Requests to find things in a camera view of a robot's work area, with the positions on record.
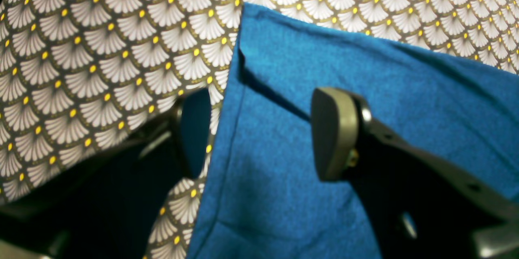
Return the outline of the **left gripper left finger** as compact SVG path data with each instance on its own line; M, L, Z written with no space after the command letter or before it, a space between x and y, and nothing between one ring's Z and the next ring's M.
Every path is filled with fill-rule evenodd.
M140 259L159 209L204 168L207 88L181 95L122 143L1 207L2 259Z

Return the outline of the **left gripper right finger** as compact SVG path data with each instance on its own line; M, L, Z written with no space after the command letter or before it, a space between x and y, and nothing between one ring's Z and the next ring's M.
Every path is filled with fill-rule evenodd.
M351 185L384 259L517 259L516 203L408 144L360 95L319 87L310 111L317 175Z

